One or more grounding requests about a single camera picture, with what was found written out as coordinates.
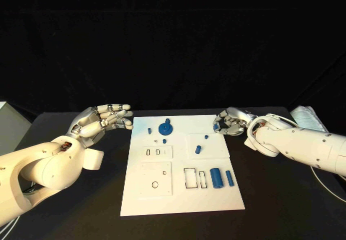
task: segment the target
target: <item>robotic arm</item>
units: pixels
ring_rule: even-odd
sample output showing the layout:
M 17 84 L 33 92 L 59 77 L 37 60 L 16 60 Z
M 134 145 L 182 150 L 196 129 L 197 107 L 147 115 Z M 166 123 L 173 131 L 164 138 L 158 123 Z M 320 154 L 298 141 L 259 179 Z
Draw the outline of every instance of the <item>robotic arm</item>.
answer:
M 220 128 L 222 119 L 228 128 Z M 282 153 L 294 161 L 346 176 L 346 136 L 300 128 L 291 120 L 274 114 L 255 116 L 229 107 L 215 118 L 213 131 L 238 136 L 245 129 L 244 144 L 251 149 L 269 157 Z
M 107 130 L 133 129 L 125 119 L 133 116 L 130 108 L 121 104 L 89 107 L 75 117 L 66 135 L 0 156 L 0 226 L 72 185 L 82 168 L 99 169 L 104 152 L 88 147 Z M 42 188 L 23 193 L 19 174 Z

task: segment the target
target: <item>black table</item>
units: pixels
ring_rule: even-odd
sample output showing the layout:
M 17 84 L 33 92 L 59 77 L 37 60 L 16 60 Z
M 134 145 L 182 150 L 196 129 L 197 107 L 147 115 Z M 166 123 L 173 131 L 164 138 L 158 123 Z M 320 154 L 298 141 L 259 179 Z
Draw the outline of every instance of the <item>black table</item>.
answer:
M 153 110 L 134 115 L 207 115 L 222 110 Z M 246 110 L 293 119 L 282 107 Z M 76 115 L 43 113 L 17 149 L 63 135 Z M 344 239 L 346 203 L 323 188 L 308 166 L 251 150 L 245 134 L 225 137 L 245 210 L 120 217 L 130 139 L 130 130 L 107 132 L 91 147 L 104 151 L 101 169 L 84 169 L 75 184 L 22 215 L 9 239 Z M 317 174 L 346 199 L 331 173 L 317 170 Z

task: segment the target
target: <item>small blue part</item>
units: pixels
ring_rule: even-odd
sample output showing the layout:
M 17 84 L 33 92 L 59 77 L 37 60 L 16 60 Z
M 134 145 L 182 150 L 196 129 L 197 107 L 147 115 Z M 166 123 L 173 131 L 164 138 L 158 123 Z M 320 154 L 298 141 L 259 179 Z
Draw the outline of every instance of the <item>small blue part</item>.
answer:
M 210 180 L 212 180 L 213 188 L 220 189 L 223 187 L 223 182 L 222 182 L 220 170 L 218 168 L 210 169 Z
M 173 132 L 173 126 L 170 125 L 170 119 L 166 119 L 166 122 L 158 126 L 158 133 L 164 136 L 170 135 Z
M 233 183 L 231 171 L 225 171 L 225 174 L 226 174 L 226 179 L 228 179 L 229 187 L 232 187 L 232 186 L 235 185 L 235 183 Z
M 202 147 L 197 145 L 196 146 L 196 152 L 195 152 L 196 154 L 200 154 L 200 149 L 202 149 Z

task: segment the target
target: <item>black backdrop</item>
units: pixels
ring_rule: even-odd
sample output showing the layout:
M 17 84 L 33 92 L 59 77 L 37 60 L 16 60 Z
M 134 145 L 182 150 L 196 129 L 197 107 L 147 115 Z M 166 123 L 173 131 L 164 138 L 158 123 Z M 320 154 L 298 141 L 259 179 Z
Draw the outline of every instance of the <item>black backdrop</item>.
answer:
M 346 134 L 344 14 L 167 1 L 14 1 L 0 19 L 0 100 L 33 120 L 133 110 L 311 105 Z

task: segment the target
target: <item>robotic hand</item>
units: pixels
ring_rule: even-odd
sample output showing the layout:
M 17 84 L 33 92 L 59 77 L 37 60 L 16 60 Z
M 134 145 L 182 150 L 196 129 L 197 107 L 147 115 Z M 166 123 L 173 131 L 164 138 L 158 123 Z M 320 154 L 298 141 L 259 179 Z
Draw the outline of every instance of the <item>robotic hand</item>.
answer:
M 222 119 L 228 128 L 220 127 Z M 218 115 L 212 124 L 213 131 L 223 135 L 238 136 L 246 129 L 244 144 L 264 155 L 275 157 L 282 153 L 287 158 L 346 176 L 346 136 L 300 128 L 281 116 L 255 116 L 235 107 Z
M 133 129 L 125 117 L 130 105 L 86 108 L 75 117 L 66 135 L 0 156 L 0 226 L 27 212 L 47 197 L 76 181 L 82 168 L 98 170 L 104 152 L 89 149 L 111 129 Z M 42 185 L 23 193 L 19 174 Z

